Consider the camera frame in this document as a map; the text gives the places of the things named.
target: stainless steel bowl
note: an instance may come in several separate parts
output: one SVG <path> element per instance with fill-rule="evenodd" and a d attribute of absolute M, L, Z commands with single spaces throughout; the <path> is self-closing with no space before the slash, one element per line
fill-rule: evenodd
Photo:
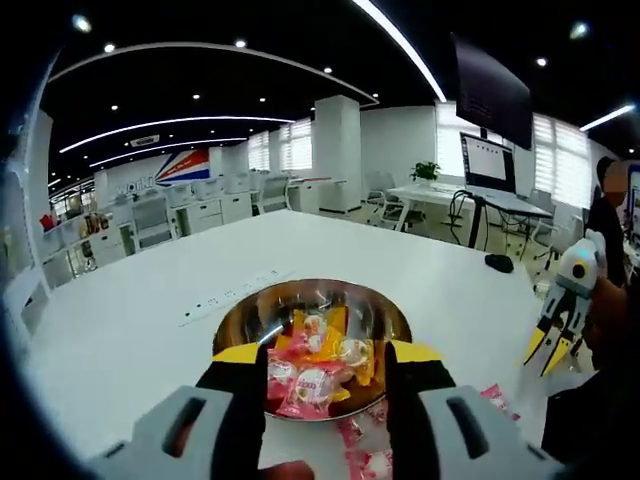
<path fill-rule="evenodd" d="M 351 398 L 329 408 L 329 420 L 353 415 L 384 397 L 385 340 L 411 341 L 409 324 L 400 309 L 375 290 L 326 279 L 296 280 L 265 288 L 225 315 L 213 341 L 213 354 L 245 343 L 274 343 L 278 333 L 290 328 L 294 309 L 322 312 L 337 306 L 347 307 L 347 337 L 374 341 L 376 375 L 372 384 L 362 387 L 352 380 L 343 385 Z M 272 415 L 276 408 L 265 405 Z"/>

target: black ceiling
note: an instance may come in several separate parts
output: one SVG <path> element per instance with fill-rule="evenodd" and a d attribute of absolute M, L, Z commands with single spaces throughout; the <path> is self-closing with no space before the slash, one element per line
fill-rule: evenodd
<path fill-rule="evenodd" d="M 83 3 L 76 10 L 89 19 L 92 31 L 68 37 L 54 75 L 101 54 L 107 42 L 118 48 L 169 41 L 233 45 L 242 38 L 253 50 L 318 70 L 330 66 L 335 78 L 368 94 L 378 93 L 380 107 L 433 104 L 436 98 L 400 48 L 350 0 Z M 640 33 L 632 15 L 621 10 L 626 4 L 618 0 L 597 10 L 566 2 L 558 7 L 561 2 L 548 0 L 535 5 L 475 2 L 464 8 L 442 1 L 375 3 L 420 52 L 447 98 L 455 98 L 456 90 L 450 32 L 518 75 L 531 88 L 536 111 L 572 124 L 584 125 L 640 98 Z M 570 40 L 569 31 L 578 20 L 590 25 L 590 33 Z M 539 56 L 548 58 L 546 68 L 535 64 Z M 197 101 L 192 98 L 196 93 L 201 95 Z M 108 130 L 192 116 L 296 120 L 309 116 L 316 100 L 340 93 L 371 103 L 330 79 L 234 52 L 162 48 L 111 55 L 47 86 L 43 109 L 54 119 L 50 171 L 65 182 L 67 175 L 72 177 L 68 182 L 90 176 L 95 170 L 89 168 L 91 163 L 132 151 L 124 143 L 145 135 L 160 134 L 160 144 L 179 143 L 247 137 L 250 129 L 258 132 L 278 124 L 207 121 L 155 126 L 58 153 Z M 261 103 L 261 97 L 267 101 Z M 112 111 L 111 105 L 118 105 L 118 110 Z M 591 136 L 624 155 L 640 147 L 638 125 L 637 114 L 628 115 L 595 128 Z"/>

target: window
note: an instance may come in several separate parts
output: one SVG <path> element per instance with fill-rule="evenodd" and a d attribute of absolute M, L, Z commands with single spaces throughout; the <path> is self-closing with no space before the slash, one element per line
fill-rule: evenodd
<path fill-rule="evenodd" d="M 542 115 L 533 116 L 533 130 L 536 189 L 551 193 L 557 202 L 589 208 L 592 178 L 587 135 Z"/>
<path fill-rule="evenodd" d="M 436 163 L 441 175 L 464 177 L 460 132 L 480 136 L 480 127 L 456 116 L 455 102 L 436 104 Z M 489 132 L 488 139 L 502 144 L 502 137 Z"/>
<path fill-rule="evenodd" d="M 280 170 L 313 168 L 311 119 L 285 125 L 280 129 Z"/>
<path fill-rule="evenodd" d="M 269 170 L 269 132 L 249 138 L 249 168 Z"/>

